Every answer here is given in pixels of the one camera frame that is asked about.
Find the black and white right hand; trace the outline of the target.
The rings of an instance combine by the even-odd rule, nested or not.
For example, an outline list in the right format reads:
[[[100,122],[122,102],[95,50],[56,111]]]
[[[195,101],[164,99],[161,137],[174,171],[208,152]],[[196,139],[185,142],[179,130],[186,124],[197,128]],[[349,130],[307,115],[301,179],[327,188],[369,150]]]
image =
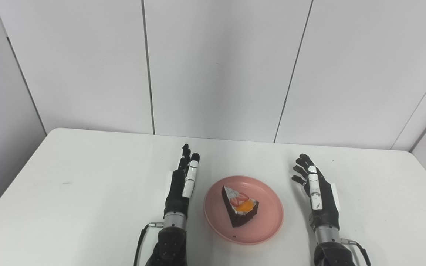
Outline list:
[[[336,206],[332,185],[308,155],[299,155],[295,162],[293,170],[299,175],[293,175],[291,179],[303,186],[310,199],[312,209],[310,226],[313,230],[320,226],[339,230],[339,210]]]

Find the black and white left hand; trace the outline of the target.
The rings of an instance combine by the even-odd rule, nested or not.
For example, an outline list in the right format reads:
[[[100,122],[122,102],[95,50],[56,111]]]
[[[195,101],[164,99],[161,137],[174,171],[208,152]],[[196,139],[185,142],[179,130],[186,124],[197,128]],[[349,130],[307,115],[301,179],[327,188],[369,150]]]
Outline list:
[[[182,147],[182,155],[178,168],[172,172],[169,193],[165,201],[164,218],[168,214],[188,216],[190,199],[195,188],[200,155],[192,153],[186,143]]]

